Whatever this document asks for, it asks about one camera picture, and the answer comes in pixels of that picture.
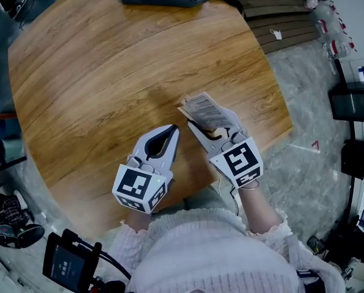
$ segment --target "wooden pallet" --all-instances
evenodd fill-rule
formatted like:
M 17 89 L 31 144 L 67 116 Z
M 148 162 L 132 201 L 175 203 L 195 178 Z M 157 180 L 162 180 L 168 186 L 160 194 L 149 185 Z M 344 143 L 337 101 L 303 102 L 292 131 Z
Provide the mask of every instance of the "wooden pallet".
M 310 20 L 305 0 L 240 0 L 246 21 L 264 53 L 270 53 L 319 37 Z M 276 40 L 270 31 L 281 31 Z

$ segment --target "cardboard tag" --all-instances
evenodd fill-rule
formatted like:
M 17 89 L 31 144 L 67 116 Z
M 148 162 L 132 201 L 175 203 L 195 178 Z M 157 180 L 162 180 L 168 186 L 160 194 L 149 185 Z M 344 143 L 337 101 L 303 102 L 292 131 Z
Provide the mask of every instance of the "cardboard tag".
M 205 130 L 230 127 L 233 122 L 227 113 L 206 92 L 200 93 L 184 101 L 180 111 L 193 119 Z

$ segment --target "electronic screen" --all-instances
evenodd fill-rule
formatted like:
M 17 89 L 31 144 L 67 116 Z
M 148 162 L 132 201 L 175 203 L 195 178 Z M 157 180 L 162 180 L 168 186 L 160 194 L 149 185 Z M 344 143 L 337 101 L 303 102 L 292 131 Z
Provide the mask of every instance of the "electronic screen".
M 54 248 L 51 278 L 67 289 L 77 292 L 85 260 L 60 245 Z

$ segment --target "round wooden table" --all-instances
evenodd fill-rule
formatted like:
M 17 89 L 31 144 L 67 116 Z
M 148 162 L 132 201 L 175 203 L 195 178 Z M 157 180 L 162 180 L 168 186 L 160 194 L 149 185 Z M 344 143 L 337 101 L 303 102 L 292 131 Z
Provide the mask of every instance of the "round wooden table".
M 239 115 L 261 150 L 292 128 L 258 42 L 222 1 L 183 9 L 60 0 L 15 40 L 9 68 L 31 155 L 85 236 L 125 217 L 128 209 L 111 194 L 114 178 L 138 138 L 155 127 L 181 131 L 175 182 L 161 206 L 218 178 L 176 109 L 184 95 L 207 91 Z

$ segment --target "small label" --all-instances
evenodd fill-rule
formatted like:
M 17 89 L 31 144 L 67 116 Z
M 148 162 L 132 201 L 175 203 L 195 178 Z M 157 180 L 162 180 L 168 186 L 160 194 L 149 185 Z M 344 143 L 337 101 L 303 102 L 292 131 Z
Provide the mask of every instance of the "small label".
M 271 29 L 270 30 L 270 33 L 272 33 L 277 40 L 281 40 L 282 39 L 282 34 L 281 34 L 280 31 L 274 31 L 273 29 Z
M 331 50 L 332 54 L 334 54 L 334 55 L 338 54 L 337 46 L 335 45 L 335 40 L 330 42 L 330 50 Z
M 203 129 L 225 128 L 233 125 L 233 122 L 206 92 L 193 96 L 181 107 Z
M 325 34 L 328 32 L 327 30 L 327 25 L 326 25 L 326 21 L 325 20 L 319 20 L 319 23 L 321 23 L 321 30 L 322 33 Z

